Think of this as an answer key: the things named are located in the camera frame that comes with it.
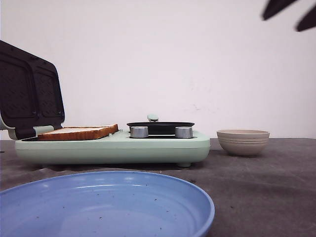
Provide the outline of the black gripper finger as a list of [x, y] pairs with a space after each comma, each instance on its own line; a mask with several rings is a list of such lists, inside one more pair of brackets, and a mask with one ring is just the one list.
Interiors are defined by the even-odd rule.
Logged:
[[316, 9], [311, 9], [297, 24], [296, 31], [301, 32], [316, 26]]
[[262, 19], [268, 20], [272, 18], [294, 2], [296, 0], [269, 0], [263, 10]]

